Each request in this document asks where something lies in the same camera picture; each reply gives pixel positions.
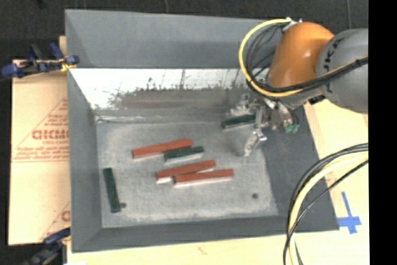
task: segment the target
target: green block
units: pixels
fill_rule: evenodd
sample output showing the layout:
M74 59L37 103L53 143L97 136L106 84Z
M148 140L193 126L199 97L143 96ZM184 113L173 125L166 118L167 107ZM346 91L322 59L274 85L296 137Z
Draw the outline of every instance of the green block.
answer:
M106 189L107 189L107 197L109 198L110 202L110 210L112 213L121 211L120 201L118 199L116 182L113 175L112 168L105 168L103 169Z
M164 154L164 159L165 161L170 161L174 159L196 157L196 155L200 155L203 152L204 152L204 148L202 146L184 148L180 150L172 150Z
M242 124L253 124L255 122L255 115L248 114L226 119L222 122L222 128L234 127Z

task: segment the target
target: blue clamp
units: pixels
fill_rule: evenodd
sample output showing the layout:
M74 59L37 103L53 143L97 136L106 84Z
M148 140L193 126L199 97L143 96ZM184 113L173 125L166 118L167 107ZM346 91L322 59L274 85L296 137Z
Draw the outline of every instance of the blue clamp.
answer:
M5 78L23 78L24 76L61 70L64 66L73 66L80 62L76 55L64 56L59 46L52 42L49 49L54 60L44 60L37 44L32 44L28 50L28 59L19 65L10 63L1 68L1 75Z

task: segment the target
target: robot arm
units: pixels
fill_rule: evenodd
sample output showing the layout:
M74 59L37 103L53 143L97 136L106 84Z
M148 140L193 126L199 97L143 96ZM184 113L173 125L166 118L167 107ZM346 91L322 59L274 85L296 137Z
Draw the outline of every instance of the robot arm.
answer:
M259 71L257 61L271 28L282 30L269 65ZM283 127L296 132L297 107L313 99L329 99L354 112L368 112L368 29L351 29L337 35L312 22L277 19L253 28L241 42L239 64L255 92L247 112L256 116L244 155L266 140L262 130Z

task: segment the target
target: wooden block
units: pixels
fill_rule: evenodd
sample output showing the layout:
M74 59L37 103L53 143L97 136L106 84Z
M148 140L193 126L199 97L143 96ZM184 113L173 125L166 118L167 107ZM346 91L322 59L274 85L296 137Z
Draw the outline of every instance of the wooden block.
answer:
M206 183L208 181L224 181L229 180L234 176L233 169L221 169L209 171L206 173L188 173L174 176L174 185L187 186L191 184Z
M156 179L158 182L171 181L172 177L186 173L196 173L197 171L209 171L215 167L214 160L205 160L198 163L186 164L171 169L165 169L156 173Z
M132 157L142 158L145 156L157 155L171 150L179 150L192 146L192 140L189 138L170 141L169 143L159 143L157 145L137 148L132 151Z

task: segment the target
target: black wire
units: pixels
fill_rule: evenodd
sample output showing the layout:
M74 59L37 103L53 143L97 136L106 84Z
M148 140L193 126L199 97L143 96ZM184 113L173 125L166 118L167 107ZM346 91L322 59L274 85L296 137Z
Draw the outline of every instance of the black wire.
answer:
M320 170L322 170L327 164L331 163L335 159L349 155L352 153L358 153L362 151L367 151L368 150L368 143L361 143L358 145L354 145L348 148L344 148L336 153L333 153L322 160L317 161L315 164L313 164L305 173L302 175L300 180L298 181L297 185L295 186L292 196L291 196L291 201L290 201L290 208L289 211L292 210L293 204L301 191L301 189L305 186L305 184L315 175L317 174Z
M264 60L266 60L268 57L270 57L270 55L265 55L265 57L263 57L261 60L259 60L254 66L252 65L257 53L259 51L259 49L269 43L273 38L274 35L276 34L276 32L281 29L282 27L284 27L285 25L287 25L288 23L283 23L283 24L278 24L278 25L273 25L270 26L268 28L266 28L265 30L263 30L255 39L254 41L251 43L251 45L249 46L247 53L246 53L246 66L247 66L247 70L248 73L251 77L253 77L252 75L252 71L254 70L254 68L256 68L258 65L260 65ZM269 34L270 31L273 30L273 33L270 35L270 37L268 37L267 39L265 39L263 41L263 39L265 38L266 35Z
M283 263L287 264L287 251L288 251L288 246L291 242L291 238L292 235L295 233L295 231L297 230L297 227L299 225L299 223L302 221L303 217L307 214L307 212L309 211L309 209L312 208L312 206L314 206L314 204L320 200L320 198L322 198L322 196L324 196L325 194L327 194L332 188L336 187L339 183L341 183L343 180L345 180L347 177L349 177L351 174L355 173L357 170L359 170L360 168L364 167L366 164L368 164L369 160L365 160L363 163L360 163L358 166L352 168L351 170L349 170L348 172L346 172L343 176L341 176L337 181L335 181L333 184L331 184L327 189L325 189L324 191L322 191L322 193L320 193L320 195L318 195L315 199L313 199L307 206L305 209L303 209L299 216L297 217L295 223L293 224L293 226L291 227L291 230L288 231L287 234L287 239L285 241L285 245L284 245L284 250L283 250Z
M271 35L264 43L261 43L261 44L258 46L256 52L254 52L254 57L256 57L256 54L257 54L258 49L260 49L264 44L270 42L270 41L274 38L274 35L275 35L276 32L278 31L278 29L280 29L280 28L281 28L281 27L276 27L276 28L274 29L272 35ZM255 68L257 68L261 63L263 63L264 61L266 61L266 59L268 59L271 55L274 55L274 52L272 52L272 53L270 53L270 54L268 53L268 54L266 54L265 56L263 56L254 66L252 66L251 70L254 70ZM263 66L262 68L266 68L266 67L268 67L269 65L270 65L270 63L266 64L266 65Z
M331 81L334 81L337 78L340 78L341 76L345 75L346 73L356 69L360 68L363 65L368 64L368 57L364 57L361 60L355 60L351 64L343 66L341 69L330 73L330 74L325 74L324 76L316 79L312 79L310 81L306 81L300 84L296 85L291 85L291 86L284 86L282 88L274 88L272 86L260 83L256 81L254 78L251 78L252 82L254 82L256 85L258 85L260 88L265 89L266 91L273 92L273 93L278 93L278 92L289 92L293 90L301 90L300 92L305 92L309 91L311 89L319 88L320 86L325 85L326 83L329 83Z

